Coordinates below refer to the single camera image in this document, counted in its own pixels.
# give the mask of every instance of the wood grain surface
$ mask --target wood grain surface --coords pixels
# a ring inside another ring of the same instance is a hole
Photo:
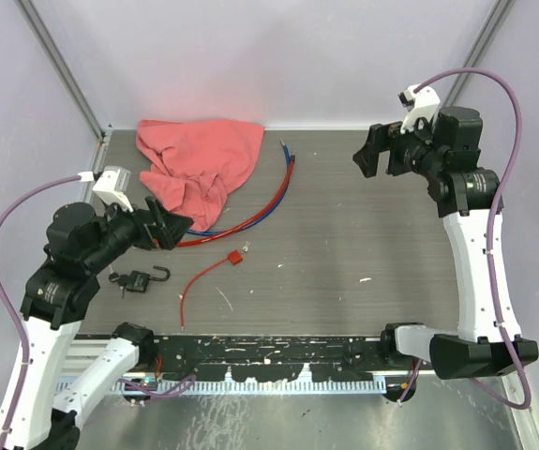
[[[149,191],[139,173],[148,160],[135,131],[112,134],[106,165],[132,170],[128,196],[144,205]],[[286,164],[282,138],[296,154],[290,188],[264,222],[198,247],[147,252],[132,249],[116,272],[172,271],[145,294],[126,292],[100,276],[84,333],[108,333],[121,322],[158,334],[180,332],[180,293],[203,268],[250,242],[237,266],[226,263],[200,278],[186,304],[189,334],[378,335],[388,322],[418,321],[456,329],[457,283],[452,251],[427,196],[427,182],[412,173],[365,179],[352,162],[364,131],[267,131],[257,167],[230,195],[216,230],[261,210],[277,191]],[[219,293],[229,299],[230,308]]]

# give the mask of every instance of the red cable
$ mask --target red cable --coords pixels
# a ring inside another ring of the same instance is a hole
[[[179,322],[182,325],[182,331],[184,331],[184,327],[186,326],[186,319],[184,317],[184,303],[186,302],[187,290],[190,289],[190,286],[192,286],[192,284],[194,284],[194,281],[196,281],[198,278],[202,277],[207,272],[210,272],[211,270],[213,270],[218,265],[222,265],[223,263],[226,263],[229,260],[230,260],[230,258],[227,257],[227,258],[223,258],[219,262],[214,263],[210,267],[207,267],[202,272],[200,272],[196,277],[191,279],[190,282],[187,284],[186,288],[184,289],[184,293],[182,294],[182,299],[181,299],[181,301],[179,303]]]
[[[277,193],[274,196],[273,200],[271,202],[269,202],[269,204],[267,204],[267,206],[265,206],[263,208],[263,210],[261,210],[259,213],[255,214],[253,217],[249,218],[246,222],[243,222],[240,225],[237,225],[237,226],[235,226],[233,228],[230,228],[229,230],[227,230],[227,231],[225,231],[225,232],[223,232],[221,234],[216,234],[214,236],[204,237],[202,239],[195,239],[193,241],[180,242],[177,246],[178,247],[192,247],[192,246],[198,246],[200,244],[204,244],[206,242],[211,242],[211,241],[214,241],[216,239],[221,239],[222,237],[226,237],[226,236],[229,236],[231,234],[237,233],[238,231],[240,231],[243,228],[245,228],[246,226],[248,226],[250,223],[252,223],[255,220],[257,220],[258,218],[260,218],[269,209],[271,209],[271,207],[277,202],[277,200],[279,199],[279,197],[281,196],[283,191],[286,190],[286,188],[288,187],[288,184],[290,183],[290,177],[292,176],[292,170],[294,168],[294,162],[295,162],[295,157],[294,157],[294,155],[292,155],[291,160],[290,160],[290,164],[288,165],[288,171],[286,172],[286,177],[284,178],[284,181],[281,183],[281,186],[279,187],[279,190],[277,191]]]

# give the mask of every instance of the red towel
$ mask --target red towel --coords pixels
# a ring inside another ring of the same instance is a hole
[[[142,120],[136,144],[152,161],[140,180],[168,211],[194,219],[192,230],[211,228],[228,194],[250,177],[264,127],[236,120],[180,124]]]

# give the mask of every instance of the cable plug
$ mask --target cable plug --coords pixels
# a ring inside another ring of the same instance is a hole
[[[228,255],[228,260],[230,260],[230,263],[232,263],[232,265],[236,265],[241,263],[244,260],[244,257],[242,256],[242,253],[240,253],[238,250],[234,250]]]

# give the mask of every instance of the white scratch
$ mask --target white scratch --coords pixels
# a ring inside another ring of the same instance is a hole
[[[230,307],[230,309],[231,309],[232,312],[233,312],[232,304],[231,304],[230,301],[228,300],[228,297],[225,296],[225,293],[223,293],[223,292],[221,291],[221,289],[218,288],[217,286],[215,287],[215,289],[217,289],[217,292],[220,293],[221,296],[222,296],[223,298],[225,298],[225,301],[228,302],[228,307]]]

